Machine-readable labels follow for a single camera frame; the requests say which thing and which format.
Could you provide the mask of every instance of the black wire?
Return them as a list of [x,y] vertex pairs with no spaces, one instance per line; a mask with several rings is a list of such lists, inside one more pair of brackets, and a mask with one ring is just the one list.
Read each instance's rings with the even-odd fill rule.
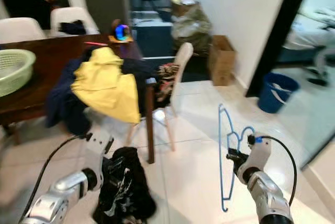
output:
[[41,171],[40,171],[40,174],[38,175],[37,181],[36,181],[36,183],[35,183],[35,187],[34,187],[33,190],[32,190],[32,193],[31,193],[31,195],[30,195],[30,197],[29,197],[28,203],[27,203],[27,205],[26,205],[25,210],[23,211],[23,214],[22,214],[22,216],[21,216],[21,218],[20,218],[19,223],[23,220],[23,218],[25,217],[26,213],[28,212],[28,210],[29,210],[29,208],[30,208],[30,206],[31,206],[31,203],[32,203],[32,201],[33,201],[33,199],[34,199],[34,197],[35,197],[35,194],[36,194],[36,192],[37,192],[37,189],[38,189],[38,187],[39,187],[39,185],[40,185],[40,183],[41,183],[43,174],[44,174],[44,172],[45,172],[45,170],[46,170],[46,168],[47,168],[47,166],[48,166],[50,160],[52,159],[52,157],[53,157],[53,156],[56,154],[56,152],[58,152],[58,150],[61,149],[64,145],[66,145],[66,144],[69,143],[70,141],[72,141],[72,140],[74,140],[74,139],[77,139],[77,138],[79,138],[79,137],[80,137],[80,136],[74,136],[74,137],[71,137],[71,138],[65,140],[65,141],[64,141],[63,143],[61,143],[55,150],[53,150],[53,152],[49,155],[48,159],[45,161],[45,163],[44,163],[44,165],[43,165],[43,167],[42,167],[42,169],[41,169]]
[[289,151],[289,149],[286,147],[286,145],[283,142],[281,142],[279,139],[276,139],[276,138],[271,137],[271,136],[261,136],[261,138],[273,139],[274,141],[278,142],[285,149],[285,151],[288,153],[289,157],[291,158],[292,165],[293,165],[293,170],[294,170],[293,188],[292,188],[291,198],[289,199],[289,205],[291,206],[292,201],[294,199],[295,190],[296,190],[296,187],[297,187],[297,177],[298,177],[297,166],[295,164],[294,158],[293,158],[291,152]]

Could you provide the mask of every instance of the door frame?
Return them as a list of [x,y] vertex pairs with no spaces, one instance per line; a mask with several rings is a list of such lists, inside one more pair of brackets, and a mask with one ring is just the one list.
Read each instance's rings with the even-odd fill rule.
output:
[[286,40],[302,1],[303,0],[283,0],[249,89],[245,94],[246,97],[259,96],[263,86],[263,77],[275,67],[282,45]]

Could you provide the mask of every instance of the blue bucket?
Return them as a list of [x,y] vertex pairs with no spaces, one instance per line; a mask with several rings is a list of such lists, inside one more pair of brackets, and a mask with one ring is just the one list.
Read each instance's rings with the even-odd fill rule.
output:
[[300,85],[292,78],[275,73],[265,75],[263,82],[258,107],[266,113],[278,112],[292,93],[300,88]]

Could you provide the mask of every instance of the yellow shirt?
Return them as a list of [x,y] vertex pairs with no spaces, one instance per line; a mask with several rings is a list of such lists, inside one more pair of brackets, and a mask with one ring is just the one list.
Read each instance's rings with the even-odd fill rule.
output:
[[135,77],[123,75],[123,60],[111,48],[92,52],[89,62],[83,62],[74,72],[73,93],[98,112],[131,123],[140,121]]

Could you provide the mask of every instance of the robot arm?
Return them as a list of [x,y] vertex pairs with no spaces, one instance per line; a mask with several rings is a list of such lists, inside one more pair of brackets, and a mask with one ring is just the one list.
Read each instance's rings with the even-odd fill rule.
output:
[[271,140],[248,136],[250,155],[229,149],[227,158],[234,161],[234,172],[248,186],[256,203],[260,224],[293,224],[291,211],[280,188],[263,172],[271,154]]
[[109,171],[108,166],[112,165],[108,159],[103,158],[103,154],[108,152],[113,139],[101,138],[89,133],[86,141],[86,168],[52,184],[50,189],[30,208],[21,224],[61,224],[66,213],[88,191],[96,191],[102,187],[103,163],[105,164],[104,171]]

